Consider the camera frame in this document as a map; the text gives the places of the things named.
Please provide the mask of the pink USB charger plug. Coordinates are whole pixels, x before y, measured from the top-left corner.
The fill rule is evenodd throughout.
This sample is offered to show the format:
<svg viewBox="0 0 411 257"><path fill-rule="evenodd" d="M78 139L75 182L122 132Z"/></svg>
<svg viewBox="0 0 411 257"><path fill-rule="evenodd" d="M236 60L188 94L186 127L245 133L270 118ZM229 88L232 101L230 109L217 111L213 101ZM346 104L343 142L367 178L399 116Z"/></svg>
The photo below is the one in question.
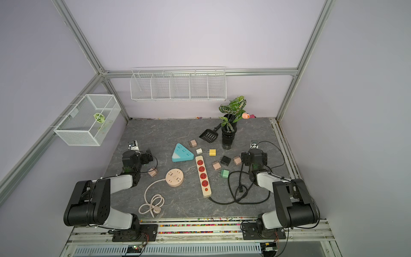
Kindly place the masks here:
<svg viewBox="0 0 411 257"><path fill-rule="evenodd" d="M212 166L213 166L213 169L216 171L221 170L222 168L221 164L218 161L214 162Z"/></svg>
<svg viewBox="0 0 411 257"><path fill-rule="evenodd" d="M241 157L239 157L239 156L235 156L233 158L233 161L234 161L234 164L237 165L237 166L242 164Z"/></svg>
<svg viewBox="0 0 411 257"><path fill-rule="evenodd" d="M189 146L190 146L191 148L196 147L196 146L197 146L197 142L196 142L195 140L190 140L190 141L189 141Z"/></svg>

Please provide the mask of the pink plug from round socket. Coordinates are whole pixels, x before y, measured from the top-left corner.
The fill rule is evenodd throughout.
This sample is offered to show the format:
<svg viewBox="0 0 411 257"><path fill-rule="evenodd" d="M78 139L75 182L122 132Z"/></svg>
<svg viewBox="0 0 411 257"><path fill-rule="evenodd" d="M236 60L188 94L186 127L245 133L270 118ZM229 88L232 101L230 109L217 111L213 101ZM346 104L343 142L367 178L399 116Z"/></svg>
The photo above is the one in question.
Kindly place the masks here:
<svg viewBox="0 0 411 257"><path fill-rule="evenodd" d="M158 170L157 170L156 168L151 168L151 169L148 171L148 174L149 174L151 177L155 177L155 176L158 174Z"/></svg>

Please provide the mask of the black USB charger plug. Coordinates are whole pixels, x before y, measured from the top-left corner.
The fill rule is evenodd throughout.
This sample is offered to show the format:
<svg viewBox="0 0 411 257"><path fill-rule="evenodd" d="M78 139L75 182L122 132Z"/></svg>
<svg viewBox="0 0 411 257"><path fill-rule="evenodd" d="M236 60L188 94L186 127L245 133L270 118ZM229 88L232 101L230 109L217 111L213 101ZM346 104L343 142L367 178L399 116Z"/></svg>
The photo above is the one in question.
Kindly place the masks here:
<svg viewBox="0 0 411 257"><path fill-rule="evenodd" d="M227 156L222 156L221 160L220 160L221 164L223 164L224 166L229 166L231 159Z"/></svg>

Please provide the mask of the green USB charger plug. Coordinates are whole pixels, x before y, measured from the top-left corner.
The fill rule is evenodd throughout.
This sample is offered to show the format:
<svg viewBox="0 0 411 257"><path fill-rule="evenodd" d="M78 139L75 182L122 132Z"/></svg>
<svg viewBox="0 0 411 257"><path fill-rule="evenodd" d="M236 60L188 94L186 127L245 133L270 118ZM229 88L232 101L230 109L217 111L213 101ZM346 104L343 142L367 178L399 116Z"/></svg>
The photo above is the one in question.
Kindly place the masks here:
<svg viewBox="0 0 411 257"><path fill-rule="evenodd" d="M226 169L222 169L222 170L220 171L220 176L221 176L222 178L228 179L229 174L230 174L230 172L229 172L228 170L226 170Z"/></svg>

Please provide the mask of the round pink power socket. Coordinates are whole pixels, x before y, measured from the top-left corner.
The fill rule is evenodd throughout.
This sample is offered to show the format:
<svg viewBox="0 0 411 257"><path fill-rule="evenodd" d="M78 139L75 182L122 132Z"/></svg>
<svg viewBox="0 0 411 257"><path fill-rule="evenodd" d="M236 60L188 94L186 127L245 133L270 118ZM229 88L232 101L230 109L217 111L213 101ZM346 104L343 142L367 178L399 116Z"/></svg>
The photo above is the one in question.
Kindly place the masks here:
<svg viewBox="0 0 411 257"><path fill-rule="evenodd" d="M171 169L167 172L165 181L171 187L179 187L184 181L184 173L180 169Z"/></svg>

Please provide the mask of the teal triangular power socket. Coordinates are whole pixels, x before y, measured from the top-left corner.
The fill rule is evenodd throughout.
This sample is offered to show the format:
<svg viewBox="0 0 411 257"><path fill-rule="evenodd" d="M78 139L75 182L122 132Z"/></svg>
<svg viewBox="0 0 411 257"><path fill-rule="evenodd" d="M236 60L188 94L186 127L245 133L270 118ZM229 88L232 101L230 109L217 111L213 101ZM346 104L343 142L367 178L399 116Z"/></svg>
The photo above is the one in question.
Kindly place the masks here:
<svg viewBox="0 0 411 257"><path fill-rule="evenodd" d="M194 159L194 154L182 144L177 143L172 154L172 162L183 162Z"/></svg>

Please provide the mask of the beige power strip red sockets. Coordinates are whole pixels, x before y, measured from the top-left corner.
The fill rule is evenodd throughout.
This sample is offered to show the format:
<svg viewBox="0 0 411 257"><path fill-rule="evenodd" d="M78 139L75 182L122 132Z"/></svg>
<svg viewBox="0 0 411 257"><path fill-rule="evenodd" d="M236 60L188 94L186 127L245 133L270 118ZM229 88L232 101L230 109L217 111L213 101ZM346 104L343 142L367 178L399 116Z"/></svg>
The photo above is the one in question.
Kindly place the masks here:
<svg viewBox="0 0 411 257"><path fill-rule="evenodd" d="M211 196L211 187L209 183L209 178L206 170L206 166L204 163L203 156L199 155L195 157L195 163L197 165L197 172L199 175L199 180L200 180L200 188L202 191L202 195L205 198L208 198Z"/></svg>

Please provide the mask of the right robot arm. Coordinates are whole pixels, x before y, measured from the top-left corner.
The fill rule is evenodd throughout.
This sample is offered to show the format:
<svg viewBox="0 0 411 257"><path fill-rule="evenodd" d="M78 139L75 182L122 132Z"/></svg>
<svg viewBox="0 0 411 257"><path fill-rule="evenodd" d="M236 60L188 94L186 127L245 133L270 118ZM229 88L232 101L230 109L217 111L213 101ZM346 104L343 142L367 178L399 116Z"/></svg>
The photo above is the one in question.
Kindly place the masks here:
<svg viewBox="0 0 411 257"><path fill-rule="evenodd" d="M258 216L259 230L315 226L321 214L305 182L274 175L267 166L267 159L267 153L258 148L241 153L251 182L274 195L275 209Z"/></svg>

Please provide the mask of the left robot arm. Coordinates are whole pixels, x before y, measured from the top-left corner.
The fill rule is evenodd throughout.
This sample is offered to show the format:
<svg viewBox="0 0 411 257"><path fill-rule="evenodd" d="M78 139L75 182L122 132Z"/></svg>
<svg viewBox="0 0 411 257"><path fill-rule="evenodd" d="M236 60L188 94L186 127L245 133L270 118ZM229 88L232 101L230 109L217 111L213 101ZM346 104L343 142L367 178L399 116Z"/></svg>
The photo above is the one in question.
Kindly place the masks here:
<svg viewBox="0 0 411 257"><path fill-rule="evenodd" d="M123 170L119 175L77 182L63 215L64 224L99 226L112 230L138 231L136 214L124 213L111 206L111 195L136 187L141 168L154 160L151 150L128 150L122 155Z"/></svg>

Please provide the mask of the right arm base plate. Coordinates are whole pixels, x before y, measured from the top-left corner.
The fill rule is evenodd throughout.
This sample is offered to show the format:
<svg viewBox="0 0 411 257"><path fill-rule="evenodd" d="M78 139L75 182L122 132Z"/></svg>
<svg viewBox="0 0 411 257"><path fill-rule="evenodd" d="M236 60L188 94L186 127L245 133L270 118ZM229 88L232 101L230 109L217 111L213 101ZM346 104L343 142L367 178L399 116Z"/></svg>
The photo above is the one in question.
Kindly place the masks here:
<svg viewBox="0 0 411 257"><path fill-rule="evenodd" d="M273 240L286 239L286 233L282 228L265 229L257 222L242 221L240 230L243 233L243 240Z"/></svg>

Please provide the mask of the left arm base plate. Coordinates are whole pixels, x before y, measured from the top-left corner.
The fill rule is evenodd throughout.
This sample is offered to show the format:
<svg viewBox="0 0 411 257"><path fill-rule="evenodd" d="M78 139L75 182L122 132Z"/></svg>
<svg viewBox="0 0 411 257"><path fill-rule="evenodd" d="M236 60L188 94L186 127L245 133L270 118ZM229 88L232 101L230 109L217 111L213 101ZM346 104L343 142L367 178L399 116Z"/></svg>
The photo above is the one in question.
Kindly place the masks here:
<svg viewBox="0 0 411 257"><path fill-rule="evenodd" d="M115 230L112 241L121 242L154 242L158 234L158 224L141 224L137 229Z"/></svg>

